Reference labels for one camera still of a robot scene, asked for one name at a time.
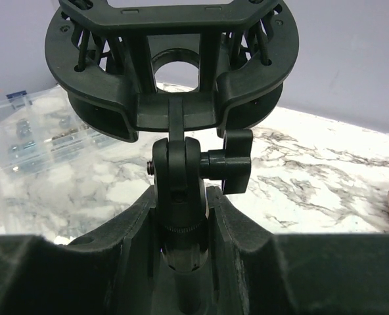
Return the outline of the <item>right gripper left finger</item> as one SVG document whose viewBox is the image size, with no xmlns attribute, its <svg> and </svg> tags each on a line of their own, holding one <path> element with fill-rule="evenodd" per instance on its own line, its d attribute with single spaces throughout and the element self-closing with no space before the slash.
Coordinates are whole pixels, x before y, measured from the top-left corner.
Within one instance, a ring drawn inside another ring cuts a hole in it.
<svg viewBox="0 0 389 315">
<path fill-rule="evenodd" d="M 154 190 L 68 245 L 0 236 L 0 314 L 150 314 Z"/>
</svg>

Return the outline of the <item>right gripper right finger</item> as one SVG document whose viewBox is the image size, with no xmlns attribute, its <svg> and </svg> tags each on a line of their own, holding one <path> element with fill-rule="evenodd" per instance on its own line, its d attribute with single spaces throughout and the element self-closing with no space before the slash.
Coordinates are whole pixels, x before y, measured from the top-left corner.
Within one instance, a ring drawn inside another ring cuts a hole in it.
<svg viewBox="0 0 389 315">
<path fill-rule="evenodd" d="M 272 234 L 207 195 L 218 314 L 389 314 L 389 234 Z"/>
</svg>

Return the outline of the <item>black shock mount desk stand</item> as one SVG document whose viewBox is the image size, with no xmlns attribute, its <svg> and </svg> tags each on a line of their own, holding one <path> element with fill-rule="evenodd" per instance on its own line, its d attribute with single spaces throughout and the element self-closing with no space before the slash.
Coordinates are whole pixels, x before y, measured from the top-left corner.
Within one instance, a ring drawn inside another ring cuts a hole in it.
<svg viewBox="0 0 389 315">
<path fill-rule="evenodd" d="M 94 130 L 135 142 L 164 133 L 154 184 L 70 244 L 106 284 L 103 314 L 258 314 L 269 232 L 228 200 L 250 179 L 252 127 L 275 108 L 299 48 L 283 1 L 113 7 L 61 1 L 47 65 Z"/>
</svg>

